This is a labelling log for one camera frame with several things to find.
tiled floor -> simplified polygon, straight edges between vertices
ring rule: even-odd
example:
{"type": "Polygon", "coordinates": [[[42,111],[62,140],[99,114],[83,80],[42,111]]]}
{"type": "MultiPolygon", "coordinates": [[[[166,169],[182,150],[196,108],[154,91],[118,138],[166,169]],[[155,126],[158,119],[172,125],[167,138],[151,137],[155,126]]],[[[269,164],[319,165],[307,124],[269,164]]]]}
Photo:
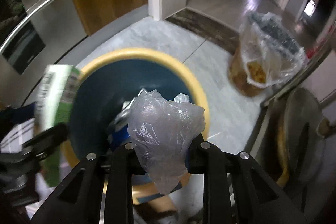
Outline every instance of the tiled floor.
{"type": "MultiPolygon", "coordinates": [[[[146,47],[170,54],[183,62],[201,83],[210,109],[208,140],[221,150],[237,154],[258,118],[264,91],[253,99],[240,95],[229,83],[227,69],[232,55],[217,44],[167,21],[151,17],[119,32],[78,64],[83,68],[96,57],[125,47],[146,47]]],[[[186,187],[171,193],[178,208],[178,223],[195,215],[203,206],[203,175],[192,175],[186,187]]]]}
{"type": "Polygon", "coordinates": [[[283,26],[305,48],[310,48],[315,42],[305,27],[295,23],[293,17],[274,4],[271,0],[187,0],[187,7],[201,12],[238,31],[249,10],[260,13],[274,13],[282,17],[283,26]]]}

wooden floor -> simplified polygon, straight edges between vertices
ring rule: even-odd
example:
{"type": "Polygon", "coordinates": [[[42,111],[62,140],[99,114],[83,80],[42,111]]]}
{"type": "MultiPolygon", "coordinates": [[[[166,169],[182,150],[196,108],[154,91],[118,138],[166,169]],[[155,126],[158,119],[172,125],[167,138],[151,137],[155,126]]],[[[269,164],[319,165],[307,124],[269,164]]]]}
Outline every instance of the wooden floor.
{"type": "Polygon", "coordinates": [[[166,20],[208,39],[232,55],[239,45],[237,31],[192,10],[184,9],[166,20]]]}

bag of food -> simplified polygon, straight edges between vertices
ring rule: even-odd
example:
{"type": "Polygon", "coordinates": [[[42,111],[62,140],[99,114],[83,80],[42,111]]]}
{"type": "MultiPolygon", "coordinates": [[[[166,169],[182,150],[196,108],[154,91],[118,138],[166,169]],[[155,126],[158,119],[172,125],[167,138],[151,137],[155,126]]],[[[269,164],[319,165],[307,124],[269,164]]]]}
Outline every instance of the bag of food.
{"type": "Polygon", "coordinates": [[[275,14],[249,12],[239,33],[247,82],[257,88],[286,83],[306,64],[304,48],[275,14]]]}

clear plastic bag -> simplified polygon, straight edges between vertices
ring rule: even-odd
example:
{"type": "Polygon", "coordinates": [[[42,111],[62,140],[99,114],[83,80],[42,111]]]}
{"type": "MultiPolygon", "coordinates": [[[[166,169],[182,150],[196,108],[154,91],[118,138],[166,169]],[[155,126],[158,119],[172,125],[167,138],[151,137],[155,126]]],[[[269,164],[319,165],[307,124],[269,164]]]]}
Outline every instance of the clear plastic bag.
{"type": "Polygon", "coordinates": [[[189,96],[184,93],[180,93],[174,98],[174,102],[177,103],[189,103],[189,101],[190,101],[189,96]]]}
{"type": "Polygon", "coordinates": [[[239,33],[241,60],[249,84],[264,89],[286,83],[306,64],[304,48],[275,14],[249,12],[239,33]]]}
{"type": "Polygon", "coordinates": [[[138,96],[128,133],[142,168],[161,194],[169,194],[187,172],[187,150],[204,128],[200,106],[167,101],[156,90],[138,96]]]}

window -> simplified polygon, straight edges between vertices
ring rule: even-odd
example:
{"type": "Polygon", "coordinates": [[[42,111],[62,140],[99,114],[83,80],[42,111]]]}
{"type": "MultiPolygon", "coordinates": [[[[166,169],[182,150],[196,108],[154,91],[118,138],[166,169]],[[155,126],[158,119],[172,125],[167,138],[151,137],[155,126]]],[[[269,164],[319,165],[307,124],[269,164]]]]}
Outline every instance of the window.
{"type": "Polygon", "coordinates": [[[304,9],[304,12],[311,17],[311,15],[313,14],[313,12],[316,9],[316,5],[319,2],[319,0],[310,0],[307,5],[306,8],[304,9]]]}

